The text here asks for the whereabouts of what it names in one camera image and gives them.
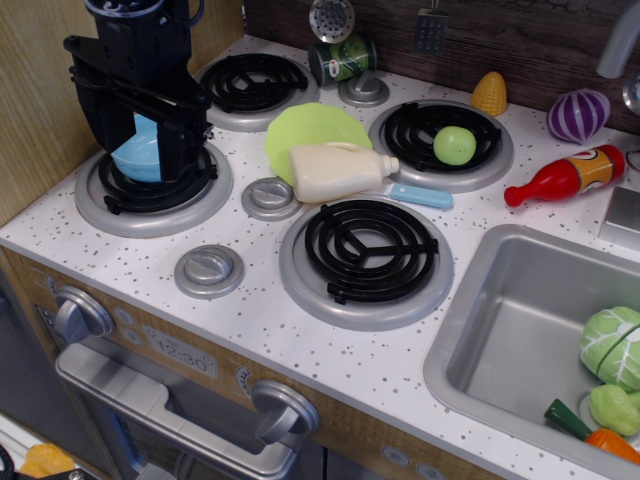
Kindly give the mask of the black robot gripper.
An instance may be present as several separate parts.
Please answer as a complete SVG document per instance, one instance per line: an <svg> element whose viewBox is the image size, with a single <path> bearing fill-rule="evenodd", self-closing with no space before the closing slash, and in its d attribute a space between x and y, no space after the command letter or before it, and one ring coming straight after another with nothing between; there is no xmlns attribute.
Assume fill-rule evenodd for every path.
<svg viewBox="0 0 640 480"><path fill-rule="evenodd" d="M188 71L191 30L205 4L87 1L94 38L64 41L82 110L98 143L114 152L134 135L134 115L157 123L162 182L196 164L210 134L210 102Z"/></svg>

